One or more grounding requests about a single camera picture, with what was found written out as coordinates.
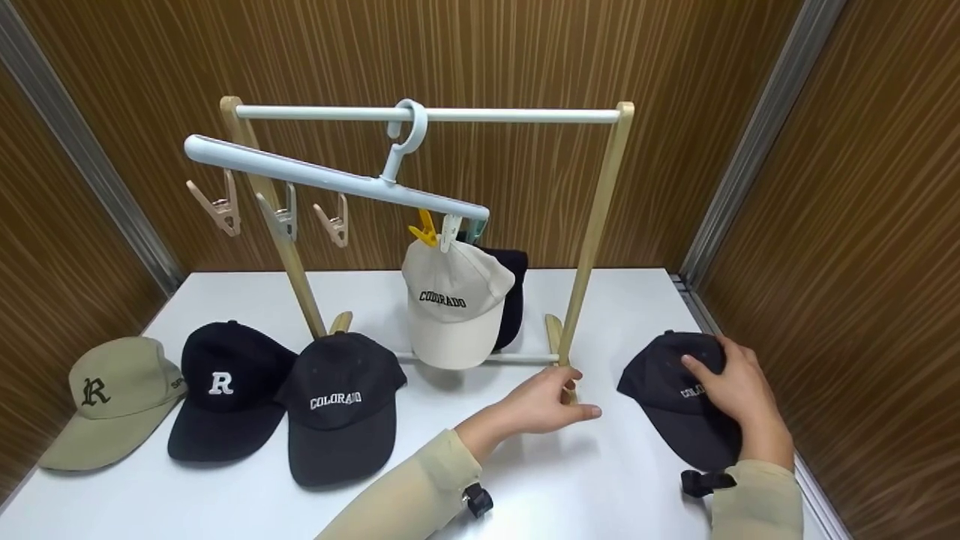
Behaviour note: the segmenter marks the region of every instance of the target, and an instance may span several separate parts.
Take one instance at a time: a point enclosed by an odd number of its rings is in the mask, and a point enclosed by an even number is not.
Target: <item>beige clothespin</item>
[[[224,185],[227,188],[227,198],[217,199],[211,203],[196,184],[186,181],[186,188],[206,213],[210,214],[217,227],[229,236],[237,236],[240,234],[240,208],[237,206],[237,189],[233,182],[233,173],[229,169],[224,169]]]
[[[314,205],[313,210],[320,217],[320,223],[324,226],[326,232],[333,239],[333,243],[339,248],[346,248],[349,242],[349,215],[347,211],[347,197],[343,193],[339,195],[339,213],[337,217],[326,217],[324,209],[320,205]]]
[[[280,237],[287,237],[297,241],[297,189],[287,183],[287,208],[274,211],[262,193],[256,194],[256,202],[263,212],[263,219],[267,225]]]

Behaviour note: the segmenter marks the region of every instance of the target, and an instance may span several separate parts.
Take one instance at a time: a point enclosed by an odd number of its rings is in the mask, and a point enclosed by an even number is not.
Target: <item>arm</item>
[[[365,489],[316,540],[423,540],[461,512],[464,490],[504,439],[600,416],[595,405],[567,402],[564,388],[573,389],[581,376],[570,367],[546,368],[455,430],[444,430]]]
[[[727,469],[736,486],[713,495],[713,540],[800,540],[804,508],[793,476],[793,437],[756,354],[724,336],[727,366],[720,375],[691,356],[684,365],[707,390],[717,408],[736,420],[743,432],[740,460]]]

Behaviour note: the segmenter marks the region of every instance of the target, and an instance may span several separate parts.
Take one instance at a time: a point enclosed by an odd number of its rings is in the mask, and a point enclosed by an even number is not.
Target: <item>navy baseball cap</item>
[[[680,459],[702,471],[719,471],[736,463],[740,426],[710,402],[703,385],[681,363],[684,355],[717,375],[727,365],[723,347],[712,335],[668,331],[631,360],[616,390],[640,405]]]
[[[283,418],[274,395],[296,358],[236,321],[195,330],[180,360],[191,389],[170,431],[167,454],[181,461],[232,461],[259,450]]]
[[[396,355],[366,335],[337,332],[308,345],[276,394],[290,414],[297,484],[363,479],[386,465],[396,441],[395,394],[406,383]]]
[[[503,298],[503,317],[500,319],[500,333],[496,336],[494,351],[499,351],[516,339],[523,326],[523,278],[527,274],[529,260],[526,252],[519,250],[497,250],[480,248],[487,255],[492,255],[497,262],[514,274],[514,286]]]

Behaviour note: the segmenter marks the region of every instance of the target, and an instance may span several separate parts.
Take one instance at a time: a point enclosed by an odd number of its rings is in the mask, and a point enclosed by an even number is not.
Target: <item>brown wooden panel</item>
[[[183,183],[192,133],[226,136],[217,102],[613,108],[634,135],[601,266],[677,270],[800,0],[17,0],[120,175],[185,271],[277,269],[250,194],[227,239]],[[382,124],[254,123],[271,151],[378,174]],[[436,124],[405,184],[489,206],[486,243],[575,266],[608,128]],[[300,209],[334,196],[302,189]],[[308,269],[398,268],[416,212],[350,200],[339,250],[304,215]]]
[[[960,525],[960,4],[852,0],[703,288],[856,538]]]
[[[163,294],[0,69],[0,502],[76,407],[67,372],[137,334]]]

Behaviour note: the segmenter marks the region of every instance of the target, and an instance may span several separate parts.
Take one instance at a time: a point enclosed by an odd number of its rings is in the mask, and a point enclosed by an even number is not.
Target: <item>white metal rod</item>
[[[262,120],[359,120],[412,122],[412,110],[394,107],[301,107],[238,105],[237,116]],[[492,122],[515,124],[614,124],[616,109],[427,109],[430,122]]]
[[[398,360],[418,360],[417,355],[414,353],[399,353],[393,351]],[[535,364],[535,365],[548,365],[553,362],[556,362],[560,355],[551,355],[549,353],[543,355],[524,355],[520,353],[496,353],[487,358],[484,361],[487,362],[499,362],[499,363],[511,363],[511,364]]]
[[[487,207],[411,189],[378,178],[358,176],[306,161],[285,158],[207,136],[187,137],[183,142],[183,151],[193,161],[225,169],[468,219],[490,219],[490,210]]]

